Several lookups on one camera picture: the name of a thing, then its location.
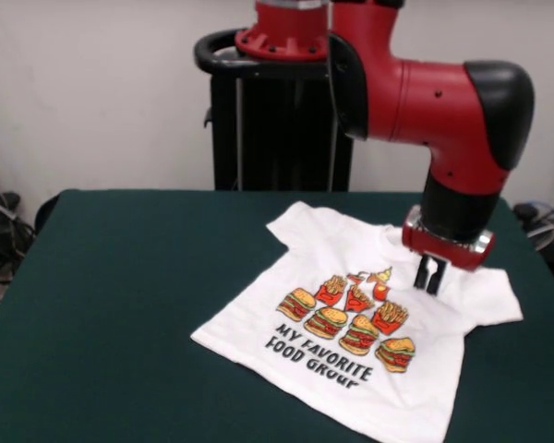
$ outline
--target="black handle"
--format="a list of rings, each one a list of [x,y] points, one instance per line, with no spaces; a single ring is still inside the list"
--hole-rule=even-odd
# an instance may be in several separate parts
[[[233,52],[217,54],[222,49],[235,46],[238,30],[221,30],[200,39],[193,50],[195,64],[212,75],[235,78],[327,78],[326,62],[278,62],[254,60]]]

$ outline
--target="red flange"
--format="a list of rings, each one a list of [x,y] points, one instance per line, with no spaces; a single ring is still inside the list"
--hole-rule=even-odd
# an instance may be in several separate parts
[[[257,0],[258,22],[236,34],[235,45],[257,58],[325,60],[328,52],[327,0]]]

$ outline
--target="green tablecloth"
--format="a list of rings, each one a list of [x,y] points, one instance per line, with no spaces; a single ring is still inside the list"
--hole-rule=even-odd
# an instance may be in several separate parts
[[[189,339],[299,199],[401,224],[418,195],[66,192],[0,307],[0,443],[369,441]],[[554,280],[504,202],[490,227],[525,321],[467,337],[447,441],[554,441]]]

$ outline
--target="white wall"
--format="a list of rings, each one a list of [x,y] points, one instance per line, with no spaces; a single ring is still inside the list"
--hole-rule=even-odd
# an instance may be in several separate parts
[[[211,189],[192,47],[253,20],[253,0],[0,0],[0,187],[27,218],[68,187]],[[524,65],[536,120],[505,196],[554,203],[554,0],[408,0],[393,49]],[[420,148],[357,144],[352,188],[420,190],[427,167]]]

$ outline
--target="hamburger graphic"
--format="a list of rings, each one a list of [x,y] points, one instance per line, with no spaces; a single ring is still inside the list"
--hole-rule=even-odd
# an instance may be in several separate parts
[[[293,321],[304,318],[316,306],[316,300],[311,293],[303,289],[296,289],[289,293],[277,306],[277,310],[286,314]]]
[[[332,307],[323,307],[304,323],[304,328],[323,339],[332,340],[346,324],[347,315]]]
[[[356,316],[339,344],[350,353],[365,355],[378,338],[378,330],[366,316]]]
[[[378,357],[390,372],[406,372],[406,367],[415,356],[415,344],[410,339],[389,339],[376,351]]]

